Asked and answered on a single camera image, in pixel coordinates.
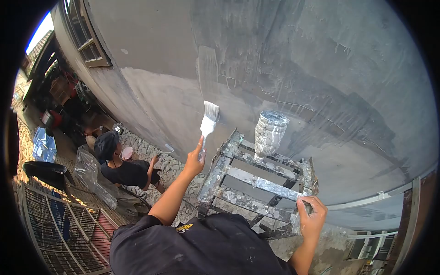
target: black cap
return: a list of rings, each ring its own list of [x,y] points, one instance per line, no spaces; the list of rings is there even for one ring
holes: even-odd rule
[[[119,142],[117,131],[110,131],[98,136],[95,141],[95,154],[98,159],[111,161]]]

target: paint bucket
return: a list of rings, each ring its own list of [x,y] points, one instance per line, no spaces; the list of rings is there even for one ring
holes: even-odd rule
[[[255,127],[255,155],[257,162],[278,150],[290,120],[275,111],[262,111]]]
[[[133,154],[133,148],[131,146],[128,146],[124,148],[124,150],[122,151],[122,159],[128,160],[129,158],[132,157],[132,154]]]

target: black chair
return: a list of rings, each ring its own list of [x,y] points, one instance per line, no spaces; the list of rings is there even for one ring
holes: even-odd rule
[[[37,177],[42,182],[64,191],[71,202],[77,202],[67,190],[66,178],[73,186],[75,181],[64,165],[45,161],[27,161],[23,164],[23,171],[28,178]]]

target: paint-splattered step ladder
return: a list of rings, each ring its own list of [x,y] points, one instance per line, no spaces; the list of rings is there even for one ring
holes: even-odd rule
[[[258,224],[264,217],[274,219],[272,227],[261,222],[258,224],[259,231],[264,231],[258,234],[260,238],[278,239],[299,235],[299,216],[296,204],[292,203],[292,207],[288,209],[276,206],[282,199],[296,202],[298,196],[318,194],[318,179],[315,176],[312,158],[294,161],[275,153],[266,157],[272,161],[267,161],[265,158],[263,161],[257,162],[251,154],[246,153],[246,151],[255,152],[254,144],[243,138],[244,135],[235,129],[217,150],[211,162],[209,173],[198,194],[198,218],[204,218],[212,211],[228,212],[213,205],[214,200],[220,199],[255,213],[256,216],[248,220],[251,227]],[[234,159],[276,174],[284,178],[285,183],[283,185],[276,184],[236,168],[232,165]],[[262,201],[227,187],[223,183],[225,178],[229,176],[253,188],[268,194],[271,193],[272,198],[269,201]],[[291,190],[295,184],[299,185],[299,192]]]

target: window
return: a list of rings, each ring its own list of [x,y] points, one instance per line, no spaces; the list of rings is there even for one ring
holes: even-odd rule
[[[61,0],[67,28],[88,67],[111,66],[96,39],[84,6],[84,0]]]

